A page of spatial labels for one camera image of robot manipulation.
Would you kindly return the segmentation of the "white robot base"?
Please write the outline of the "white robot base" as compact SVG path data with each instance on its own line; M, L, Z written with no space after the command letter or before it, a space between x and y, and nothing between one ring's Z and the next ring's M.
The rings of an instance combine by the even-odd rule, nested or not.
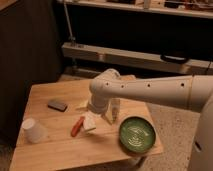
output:
M200 115L188 171L213 171L213 96Z

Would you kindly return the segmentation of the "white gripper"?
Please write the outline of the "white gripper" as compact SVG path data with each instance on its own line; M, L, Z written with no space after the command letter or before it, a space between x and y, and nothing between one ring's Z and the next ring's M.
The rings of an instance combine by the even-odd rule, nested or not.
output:
M102 99L98 97L91 97L89 102L88 100L81 102L76 109L77 110L87 110L87 105L88 109L92 111L93 113L96 114L104 114L109 105L109 100L108 99ZM113 124L113 117L111 112L106 112L102 118L109 123L110 125Z

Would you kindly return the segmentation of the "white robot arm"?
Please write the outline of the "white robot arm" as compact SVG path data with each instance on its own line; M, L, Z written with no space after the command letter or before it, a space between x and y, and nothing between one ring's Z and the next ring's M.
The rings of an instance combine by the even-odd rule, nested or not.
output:
M104 114L112 98L125 98L199 112L204 118L213 114L213 76L189 75L153 79L122 80L115 69L107 69L89 84L87 106Z

